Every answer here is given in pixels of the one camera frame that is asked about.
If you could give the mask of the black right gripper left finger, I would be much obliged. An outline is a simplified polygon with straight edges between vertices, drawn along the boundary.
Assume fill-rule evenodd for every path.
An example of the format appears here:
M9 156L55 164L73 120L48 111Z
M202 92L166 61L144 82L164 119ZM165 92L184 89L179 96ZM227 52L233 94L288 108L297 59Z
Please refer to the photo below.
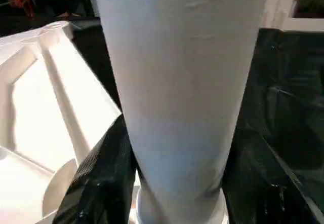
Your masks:
M119 115L78 167L53 223L128 223L136 168Z

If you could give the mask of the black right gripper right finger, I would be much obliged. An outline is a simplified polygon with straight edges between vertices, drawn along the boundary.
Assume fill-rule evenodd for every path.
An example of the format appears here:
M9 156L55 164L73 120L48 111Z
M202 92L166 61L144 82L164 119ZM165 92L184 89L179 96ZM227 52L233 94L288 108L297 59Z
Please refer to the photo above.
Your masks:
M323 118L275 134L239 118L223 189L230 223L323 223Z

